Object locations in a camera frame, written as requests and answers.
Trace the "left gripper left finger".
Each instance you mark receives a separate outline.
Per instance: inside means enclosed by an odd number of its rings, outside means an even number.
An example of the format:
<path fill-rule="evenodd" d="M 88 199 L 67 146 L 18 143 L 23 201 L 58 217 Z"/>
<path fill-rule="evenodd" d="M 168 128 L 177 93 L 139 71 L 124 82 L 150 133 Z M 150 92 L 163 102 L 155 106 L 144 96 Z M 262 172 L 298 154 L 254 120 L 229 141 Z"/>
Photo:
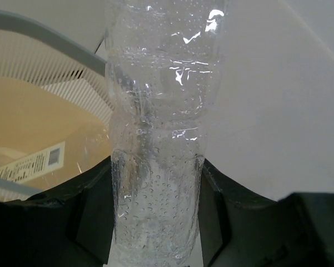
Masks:
<path fill-rule="evenodd" d="M 0 202 L 0 266 L 102 266 L 112 234 L 110 159 L 25 201 Z"/>

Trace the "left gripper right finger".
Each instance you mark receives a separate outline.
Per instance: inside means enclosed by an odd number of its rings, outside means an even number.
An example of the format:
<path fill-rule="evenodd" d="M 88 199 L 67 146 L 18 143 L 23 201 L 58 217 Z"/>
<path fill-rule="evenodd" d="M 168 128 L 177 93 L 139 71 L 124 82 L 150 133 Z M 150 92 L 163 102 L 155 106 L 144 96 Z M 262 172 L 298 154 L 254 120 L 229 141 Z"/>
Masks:
<path fill-rule="evenodd" d="M 201 246 L 204 266 L 334 266 L 334 194 L 273 201 L 206 161 Z"/>

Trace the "square bottle beige label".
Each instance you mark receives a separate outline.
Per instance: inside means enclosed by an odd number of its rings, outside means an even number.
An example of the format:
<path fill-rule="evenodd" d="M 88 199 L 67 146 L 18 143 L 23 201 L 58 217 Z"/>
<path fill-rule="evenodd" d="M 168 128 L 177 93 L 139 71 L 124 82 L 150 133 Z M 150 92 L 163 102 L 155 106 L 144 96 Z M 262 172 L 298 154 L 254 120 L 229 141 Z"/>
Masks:
<path fill-rule="evenodd" d="M 63 167 L 65 142 L 18 159 L 0 167 L 0 179 L 26 183 Z"/>

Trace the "clear crushed bottle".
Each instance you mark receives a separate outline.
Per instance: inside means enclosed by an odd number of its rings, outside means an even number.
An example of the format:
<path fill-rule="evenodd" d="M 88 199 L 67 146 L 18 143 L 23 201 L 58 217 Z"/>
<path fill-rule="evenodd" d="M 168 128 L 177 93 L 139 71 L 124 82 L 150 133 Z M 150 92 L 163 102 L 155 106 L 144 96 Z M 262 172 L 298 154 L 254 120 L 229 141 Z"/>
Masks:
<path fill-rule="evenodd" d="M 106 2 L 119 266 L 182 266 L 195 245 L 227 9 L 228 1 Z"/>

